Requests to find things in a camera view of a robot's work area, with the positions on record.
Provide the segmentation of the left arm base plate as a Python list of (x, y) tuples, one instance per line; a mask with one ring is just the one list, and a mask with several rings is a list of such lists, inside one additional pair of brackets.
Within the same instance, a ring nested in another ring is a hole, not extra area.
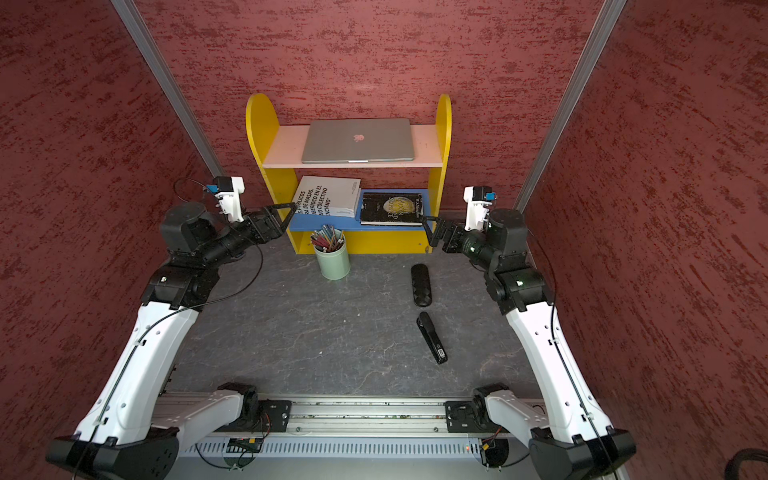
[(285, 433), (290, 421), (292, 406), (290, 400), (260, 400), (254, 430), (263, 435)]

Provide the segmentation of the silver laptop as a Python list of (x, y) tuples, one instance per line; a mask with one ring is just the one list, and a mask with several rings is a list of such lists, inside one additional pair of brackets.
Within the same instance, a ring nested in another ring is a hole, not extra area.
[(409, 162), (414, 158), (408, 119), (316, 120), (308, 130), (302, 163)]

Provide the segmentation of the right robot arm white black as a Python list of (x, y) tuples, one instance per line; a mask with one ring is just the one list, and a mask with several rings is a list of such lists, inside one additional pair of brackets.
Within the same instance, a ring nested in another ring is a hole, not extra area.
[(430, 246), (461, 253), (481, 269), (488, 294), (517, 335), (541, 391), (543, 414), (508, 389), (482, 394), (489, 420), (527, 446), (541, 479), (619, 478), (636, 452), (635, 441), (614, 427), (572, 355), (556, 294), (528, 259), (523, 215), (493, 210), (478, 230), (439, 217), (425, 217), (422, 224)]

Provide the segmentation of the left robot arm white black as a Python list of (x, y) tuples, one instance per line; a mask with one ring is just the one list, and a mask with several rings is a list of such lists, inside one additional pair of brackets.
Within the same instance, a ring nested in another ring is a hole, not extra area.
[(83, 479), (163, 479), (178, 454), (231, 424), (260, 426), (258, 394), (237, 382), (156, 423), (153, 413), (178, 351), (210, 293), (219, 268), (250, 247), (280, 238), (297, 207), (270, 205), (222, 228), (199, 202), (171, 208), (161, 225), (169, 258), (144, 290), (137, 320), (107, 383), (69, 436), (52, 440), (47, 463)]

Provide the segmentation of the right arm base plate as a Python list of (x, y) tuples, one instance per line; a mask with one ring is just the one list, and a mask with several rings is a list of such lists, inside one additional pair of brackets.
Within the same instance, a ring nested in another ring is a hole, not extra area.
[(490, 421), (486, 410), (477, 400), (446, 401), (444, 403), (449, 433), (487, 433)]

